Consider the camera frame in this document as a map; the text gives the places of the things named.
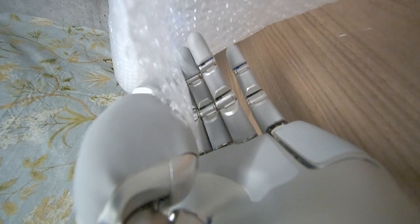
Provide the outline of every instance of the floral pattern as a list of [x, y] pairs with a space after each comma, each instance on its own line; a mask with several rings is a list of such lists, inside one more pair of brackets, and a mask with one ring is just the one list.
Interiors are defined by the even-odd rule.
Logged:
[[122, 96], [108, 33], [0, 14], [0, 224], [75, 223], [81, 138]]

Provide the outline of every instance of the light blue fabric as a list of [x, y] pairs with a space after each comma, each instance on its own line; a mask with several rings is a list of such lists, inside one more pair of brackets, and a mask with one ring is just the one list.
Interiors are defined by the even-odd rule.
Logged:
[[0, 223], [74, 223], [89, 124], [123, 95], [107, 32], [0, 14]]

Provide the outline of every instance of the white plastic packaging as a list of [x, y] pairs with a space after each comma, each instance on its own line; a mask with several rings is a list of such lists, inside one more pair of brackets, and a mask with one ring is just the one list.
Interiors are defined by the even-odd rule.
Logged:
[[109, 0], [115, 76], [126, 92], [149, 87], [192, 122], [176, 49], [199, 32], [213, 53], [261, 28], [337, 0]]

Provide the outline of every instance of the yellow flower print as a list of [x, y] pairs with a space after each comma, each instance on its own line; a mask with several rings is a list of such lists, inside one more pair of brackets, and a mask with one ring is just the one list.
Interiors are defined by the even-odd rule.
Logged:
[[63, 191], [60, 198], [56, 196], [44, 197], [41, 204], [24, 218], [25, 224], [65, 223], [70, 220], [73, 198], [68, 189]]

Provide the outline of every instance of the metal joint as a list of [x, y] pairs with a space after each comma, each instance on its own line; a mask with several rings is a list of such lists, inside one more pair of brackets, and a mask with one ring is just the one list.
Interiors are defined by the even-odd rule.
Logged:
[[204, 62], [201, 66], [198, 66], [199, 70], [203, 74], [208, 74], [217, 68], [217, 63], [214, 57]]
[[266, 98], [267, 94], [263, 90], [259, 90], [256, 93], [249, 95], [247, 97], [247, 102], [249, 106], [253, 106], [255, 104], [258, 104], [259, 102], [262, 102]]
[[233, 105], [236, 102], [235, 94], [232, 91], [229, 91], [219, 97], [216, 102], [217, 110], [222, 110], [223, 108], [228, 108], [229, 106]]
[[244, 72], [246, 72], [249, 69], [248, 64], [245, 62], [242, 65], [236, 67], [235, 69], [233, 69], [235, 76], [237, 76], [238, 74], [242, 74]]
[[201, 75], [201, 73], [198, 73], [195, 76], [192, 76], [189, 79], [186, 79], [186, 83], [190, 86], [196, 86], [197, 84], [199, 84], [201, 82], [201, 80], [203, 79], [203, 76]]
[[218, 111], [217, 111], [216, 105], [214, 103], [211, 103], [199, 109], [198, 112], [199, 112], [199, 116], [205, 120], [205, 119], [211, 119], [215, 117]]

